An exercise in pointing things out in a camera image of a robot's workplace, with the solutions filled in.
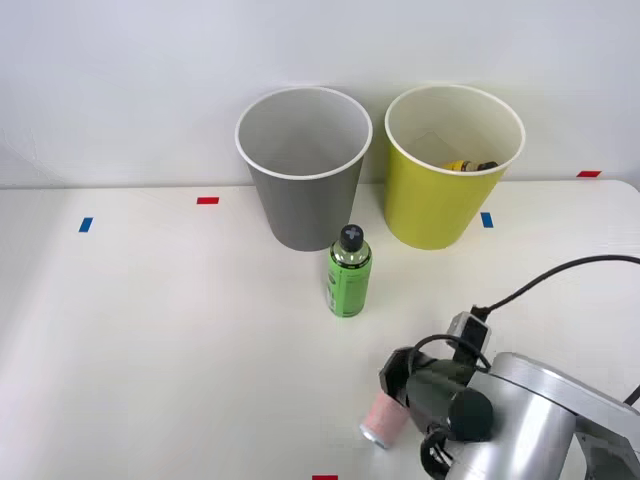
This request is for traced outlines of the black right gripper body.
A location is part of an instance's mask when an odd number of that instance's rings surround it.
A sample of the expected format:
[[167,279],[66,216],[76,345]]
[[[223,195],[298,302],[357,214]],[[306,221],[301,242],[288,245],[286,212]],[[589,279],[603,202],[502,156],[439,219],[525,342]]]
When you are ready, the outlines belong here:
[[407,406],[406,383],[409,378],[410,347],[394,350],[379,372],[382,391],[402,406]]

